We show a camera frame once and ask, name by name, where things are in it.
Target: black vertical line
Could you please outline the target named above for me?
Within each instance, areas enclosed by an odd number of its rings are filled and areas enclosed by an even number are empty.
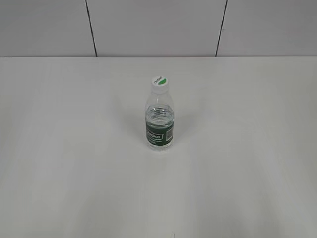
[[[222,29],[223,29],[223,23],[224,23],[224,16],[226,15],[226,11],[227,11],[227,5],[228,5],[228,0],[226,0],[226,5],[224,6],[224,12],[223,12],[223,17],[222,17],[221,29],[220,29],[220,33],[219,33],[219,39],[218,39],[218,44],[217,44],[217,50],[216,50],[215,57],[217,57],[217,55],[218,55],[219,44],[220,44],[220,39],[221,39],[221,34],[222,34]]]
[[[85,3],[86,3],[86,10],[87,10],[88,20],[89,20],[89,25],[90,25],[90,32],[91,32],[91,36],[92,36],[92,38],[93,38],[93,44],[94,44],[94,49],[95,49],[95,55],[96,55],[96,57],[98,57],[98,55],[97,55],[97,49],[96,49],[96,43],[95,43],[95,38],[94,38],[94,33],[93,33],[93,27],[91,26],[91,20],[90,20],[90,14],[89,14],[89,9],[88,9],[87,0],[85,0]]]

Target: bottle cap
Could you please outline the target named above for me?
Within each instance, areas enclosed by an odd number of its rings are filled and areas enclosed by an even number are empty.
[[[152,78],[151,90],[157,94],[163,94],[168,92],[168,79],[163,76],[157,76]]]

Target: bottle label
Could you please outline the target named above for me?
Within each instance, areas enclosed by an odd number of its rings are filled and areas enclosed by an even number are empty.
[[[173,139],[174,123],[166,128],[154,128],[147,124],[147,140],[157,146],[170,143]]]

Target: white table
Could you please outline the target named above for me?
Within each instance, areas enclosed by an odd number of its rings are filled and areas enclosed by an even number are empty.
[[[317,237],[317,58],[1,58],[0,237],[174,235]]]

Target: water bottle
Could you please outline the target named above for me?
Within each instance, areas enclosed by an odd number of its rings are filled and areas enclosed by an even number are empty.
[[[174,103],[168,92],[168,79],[151,80],[151,94],[145,106],[146,138],[153,150],[167,150],[173,144]]]

